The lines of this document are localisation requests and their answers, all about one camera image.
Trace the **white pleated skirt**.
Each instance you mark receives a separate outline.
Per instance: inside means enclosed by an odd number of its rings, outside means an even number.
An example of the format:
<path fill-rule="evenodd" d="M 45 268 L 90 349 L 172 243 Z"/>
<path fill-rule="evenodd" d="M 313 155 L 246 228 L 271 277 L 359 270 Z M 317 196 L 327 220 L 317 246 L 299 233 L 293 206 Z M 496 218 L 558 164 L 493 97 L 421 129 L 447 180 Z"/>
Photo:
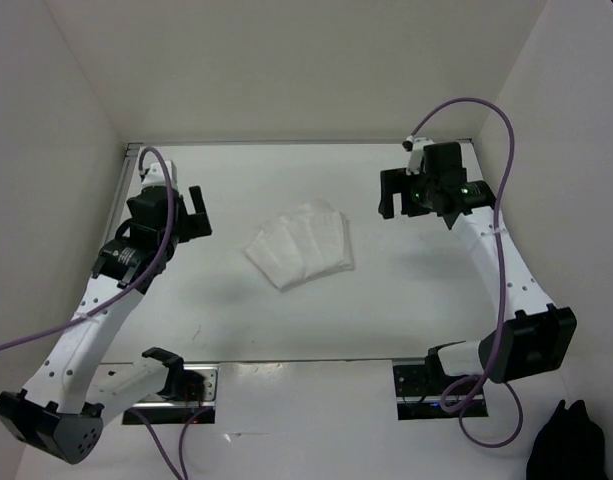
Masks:
<path fill-rule="evenodd" d="M 321 199 L 260 224 L 243 253 L 279 291 L 355 267 L 347 216 Z"/>

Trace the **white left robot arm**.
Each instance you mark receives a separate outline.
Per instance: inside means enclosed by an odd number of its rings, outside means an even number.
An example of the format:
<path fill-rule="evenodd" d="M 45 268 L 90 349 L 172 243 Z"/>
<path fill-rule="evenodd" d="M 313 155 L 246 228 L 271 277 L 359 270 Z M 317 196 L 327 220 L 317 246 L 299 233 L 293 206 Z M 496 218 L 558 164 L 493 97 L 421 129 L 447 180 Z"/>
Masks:
<path fill-rule="evenodd" d="M 128 200 L 130 217 L 100 249 L 80 303 L 91 317 L 62 334 L 20 391 L 0 394 L 0 421 L 18 440 L 75 465 L 91 453 L 105 425 L 145 397 L 202 397 L 204 376 L 159 347 L 145 350 L 114 375 L 93 380 L 122 324 L 177 245 L 211 235 L 200 187 L 189 192 L 194 213 L 187 212 L 178 192 L 171 194 L 173 230 L 161 260 L 155 255 L 165 234 L 169 194 L 163 186 L 151 186 Z"/>

